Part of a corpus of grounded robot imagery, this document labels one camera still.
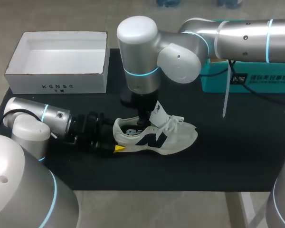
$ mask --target black table surface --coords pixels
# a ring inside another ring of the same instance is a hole
[[[136,111],[119,101],[125,86],[119,50],[112,49],[106,94],[14,95],[9,89],[0,118],[14,96],[69,109],[73,116],[95,111],[133,117]],[[167,113],[197,127],[192,147],[167,156],[143,151],[104,158],[52,140],[45,165],[73,190],[271,190],[285,162],[285,106],[230,94],[222,118],[224,94],[204,93],[200,79],[181,85],[164,75],[159,101]],[[10,136],[3,125],[0,133]]]

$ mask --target gray floor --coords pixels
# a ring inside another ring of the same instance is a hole
[[[285,18],[285,0],[244,0],[239,10],[216,8],[212,0],[181,1],[178,8],[158,9],[154,0],[0,0],[0,103],[8,89],[3,74],[24,31],[106,30],[111,47],[115,48],[118,24],[133,15],[151,17],[159,29],[167,31],[177,31],[183,21],[192,17]],[[82,203],[82,228],[230,227],[224,193],[80,191],[76,194]],[[268,193],[251,195],[257,210]]]

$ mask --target shoe lace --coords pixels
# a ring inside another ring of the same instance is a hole
[[[164,126],[160,127],[160,131],[166,131],[166,132],[177,132],[177,126],[181,122],[184,121],[184,117],[176,116],[176,115],[169,115],[169,120],[164,124]]]

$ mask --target open cardboard box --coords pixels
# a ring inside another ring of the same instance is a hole
[[[106,32],[25,32],[5,72],[14,94],[105,93]]]

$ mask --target black n logo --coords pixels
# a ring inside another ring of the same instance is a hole
[[[161,148],[163,143],[166,141],[167,136],[162,132],[156,140],[156,134],[146,134],[136,145]]]

